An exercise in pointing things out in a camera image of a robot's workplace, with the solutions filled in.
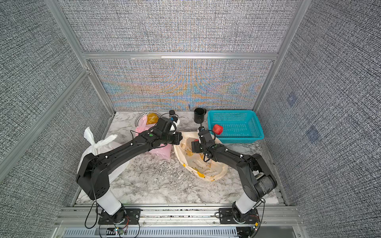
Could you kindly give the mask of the teal plastic basket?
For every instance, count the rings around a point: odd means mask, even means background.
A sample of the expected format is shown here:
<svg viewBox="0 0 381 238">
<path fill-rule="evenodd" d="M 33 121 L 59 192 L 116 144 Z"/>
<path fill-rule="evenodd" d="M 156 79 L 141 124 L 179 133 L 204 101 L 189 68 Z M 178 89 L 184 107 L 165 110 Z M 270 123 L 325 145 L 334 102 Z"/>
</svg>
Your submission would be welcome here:
<svg viewBox="0 0 381 238">
<path fill-rule="evenodd" d="M 208 128 L 223 127 L 217 138 L 226 143 L 254 143 L 264 139 L 264 131 L 254 111 L 212 110 L 207 113 Z"/>
</svg>

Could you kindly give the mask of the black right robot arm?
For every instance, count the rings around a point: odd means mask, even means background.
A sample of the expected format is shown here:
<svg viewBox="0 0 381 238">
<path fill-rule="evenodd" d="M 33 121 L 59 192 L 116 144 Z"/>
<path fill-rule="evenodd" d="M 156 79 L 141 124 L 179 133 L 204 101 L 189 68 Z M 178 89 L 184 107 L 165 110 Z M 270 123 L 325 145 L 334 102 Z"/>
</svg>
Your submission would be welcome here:
<svg viewBox="0 0 381 238">
<path fill-rule="evenodd" d="M 198 142 L 191 143 L 193 153 L 202 153 L 208 162 L 225 164 L 239 174 L 244 193 L 232 204 L 232 216 L 236 223 L 244 223 L 253 216 L 252 211 L 262 198 L 277 187 L 277 180 L 260 154 L 246 155 L 215 142 L 210 131 L 198 128 Z"/>
</svg>

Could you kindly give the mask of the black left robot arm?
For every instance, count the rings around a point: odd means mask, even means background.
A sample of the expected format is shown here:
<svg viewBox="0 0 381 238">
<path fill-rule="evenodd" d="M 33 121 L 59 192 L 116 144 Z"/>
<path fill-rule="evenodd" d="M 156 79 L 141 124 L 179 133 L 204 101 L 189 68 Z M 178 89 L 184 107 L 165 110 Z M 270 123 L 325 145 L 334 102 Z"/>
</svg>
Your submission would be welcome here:
<svg viewBox="0 0 381 238">
<path fill-rule="evenodd" d="M 174 111 L 169 118 L 160 117 L 158 122 L 146 131 L 140 132 L 131 141 L 111 151 L 94 155 L 87 154 L 80 164 L 76 182 L 91 200 L 96 201 L 110 221 L 120 224 L 126 218 L 123 204 L 110 189 L 109 174 L 134 157 L 168 144 L 179 145 L 182 134 L 177 132 L 180 123 Z"/>
</svg>

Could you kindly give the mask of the yellow food on plate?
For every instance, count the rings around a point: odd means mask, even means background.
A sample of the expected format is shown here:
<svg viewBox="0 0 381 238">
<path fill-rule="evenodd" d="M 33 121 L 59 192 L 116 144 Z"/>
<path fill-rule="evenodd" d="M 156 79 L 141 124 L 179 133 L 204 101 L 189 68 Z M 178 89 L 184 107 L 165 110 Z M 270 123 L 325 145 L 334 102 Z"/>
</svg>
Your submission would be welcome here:
<svg viewBox="0 0 381 238">
<path fill-rule="evenodd" d="M 147 115 L 147 122 L 146 124 L 147 125 L 153 125 L 153 124 L 156 124 L 159 120 L 159 115 L 156 114 L 156 113 L 150 113 Z"/>
</svg>

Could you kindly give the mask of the cream banana print plastic bag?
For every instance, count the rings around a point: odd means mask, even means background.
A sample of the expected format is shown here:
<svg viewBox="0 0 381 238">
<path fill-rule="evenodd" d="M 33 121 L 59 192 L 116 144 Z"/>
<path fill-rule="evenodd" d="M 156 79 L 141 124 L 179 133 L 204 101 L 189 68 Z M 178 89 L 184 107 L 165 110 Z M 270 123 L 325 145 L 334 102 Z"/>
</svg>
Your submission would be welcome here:
<svg viewBox="0 0 381 238">
<path fill-rule="evenodd" d="M 180 145 L 174 145 L 174 152 L 185 169 L 204 181 L 217 181 L 227 174 L 227 165 L 213 160 L 205 162 L 204 154 L 191 151 L 191 143 L 198 139 L 197 132 L 182 132 L 182 137 Z"/>
</svg>

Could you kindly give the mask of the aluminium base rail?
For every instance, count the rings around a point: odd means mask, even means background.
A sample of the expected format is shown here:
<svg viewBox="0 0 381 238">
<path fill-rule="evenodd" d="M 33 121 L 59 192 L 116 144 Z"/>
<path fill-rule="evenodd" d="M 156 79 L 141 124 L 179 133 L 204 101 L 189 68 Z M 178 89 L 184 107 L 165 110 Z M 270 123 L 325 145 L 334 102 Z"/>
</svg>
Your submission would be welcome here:
<svg viewBox="0 0 381 238">
<path fill-rule="evenodd" d="M 120 225 L 99 224 L 88 204 L 64 207 L 51 238 L 307 238 L 297 207 L 261 205 L 248 224 L 236 224 L 220 210 L 227 204 L 127 204 L 131 214 Z"/>
</svg>

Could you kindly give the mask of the black cylindrical cup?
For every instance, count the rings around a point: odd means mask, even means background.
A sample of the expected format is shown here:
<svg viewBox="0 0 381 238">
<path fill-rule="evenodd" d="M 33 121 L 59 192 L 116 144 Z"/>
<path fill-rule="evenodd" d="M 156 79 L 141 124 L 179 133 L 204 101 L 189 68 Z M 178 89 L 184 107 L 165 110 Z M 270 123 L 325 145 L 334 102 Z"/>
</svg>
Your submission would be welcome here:
<svg viewBox="0 0 381 238">
<path fill-rule="evenodd" d="M 193 112 L 193 120 L 196 124 L 202 124 L 206 115 L 206 109 L 196 108 Z"/>
</svg>

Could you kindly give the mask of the white plastic bag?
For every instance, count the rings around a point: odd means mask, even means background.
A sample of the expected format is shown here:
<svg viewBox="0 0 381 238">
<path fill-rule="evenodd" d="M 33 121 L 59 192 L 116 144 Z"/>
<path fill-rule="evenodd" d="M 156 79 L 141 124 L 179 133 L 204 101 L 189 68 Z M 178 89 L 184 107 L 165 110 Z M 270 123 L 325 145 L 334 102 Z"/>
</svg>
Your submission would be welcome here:
<svg viewBox="0 0 381 238">
<path fill-rule="evenodd" d="M 106 152 L 109 152 L 113 149 L 116 149 L 121 146 L 120 143 L 117 143 L 115 139 L 118 137 L 116 134 L 112 134 L 107 138 L 100 140 L 98 142 L 95 141 L 94 135 L 90 130 L 90 127 L 87 127 L 83 134 L 84 138 L 90 143 L 90 146 L 83 152 L 79 165 L 77 167 L 77 172 L 80 169 L 83 159 L 86 155 L 92 153 L 93 155 L 99 155 Z M 109 181 L 112 183 L 117 177 L 129 166 L 130 161 L 125 162 L 116 168 L 113 172 L 109 174 Z"/>
</svg>

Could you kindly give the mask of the pink plastic bag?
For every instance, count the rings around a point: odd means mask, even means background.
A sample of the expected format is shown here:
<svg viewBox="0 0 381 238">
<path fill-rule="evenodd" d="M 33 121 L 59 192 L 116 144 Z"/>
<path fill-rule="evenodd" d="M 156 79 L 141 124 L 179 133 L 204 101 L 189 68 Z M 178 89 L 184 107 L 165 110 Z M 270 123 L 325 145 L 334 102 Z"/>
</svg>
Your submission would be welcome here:
<svg viewBox="0 0 381 238">
<path fill-rule="evenodd" d="M 146 120 L 147 118 L 143 118 L 141 121 L 140 121 L 140 124 L 138 127 L 136 127 L 135 131 L 136 131 L 136 135 L 140 132 L 143 132 L 143 131 L 146 131 L 148 130 L 149 128 L 153 127 L 155 124 L 153 125 L 147 125 L 146 124 Z M 172 145 L 171 144 L 168 144 L 168 145 L 160 145 L 160 148 L 157 148 L 157 149 L 153 149 L 150 151 L 151 154 L 155 154 L 157 155 L 159 158 L 161 159 L 165 159 L 165 160 L 170 160 L 170 157 L 171 157 L 171 149 L 172 149 Z"/>
</svg>

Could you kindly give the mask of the patterned plate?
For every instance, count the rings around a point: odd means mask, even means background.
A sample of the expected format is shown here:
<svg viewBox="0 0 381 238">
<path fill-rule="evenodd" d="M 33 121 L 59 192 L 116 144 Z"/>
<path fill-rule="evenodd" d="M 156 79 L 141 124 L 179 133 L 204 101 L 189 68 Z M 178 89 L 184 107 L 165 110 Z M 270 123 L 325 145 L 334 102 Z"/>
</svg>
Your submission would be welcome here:
<svg viewBox="0 0 381 238">
<path fill-rule="evenodd" d="M 135 127 L 138 127 L 139 124 L 140 124 L 140 121 L 141 121 L 143 118 L 147 118 L 147 115 L 150 114 L 150 113 L 156 113 L 156 114 L 158 114 L 158 115 L 161 117 L 161 115 L 160 115 L 159 113 L 157 113 L 157 112 L 144 112 L 144 113 L 142 113 L 141 115 L 139 115 L 139 116 L 136 118 L 136 120 L 135 120 Z"/>
</svg>

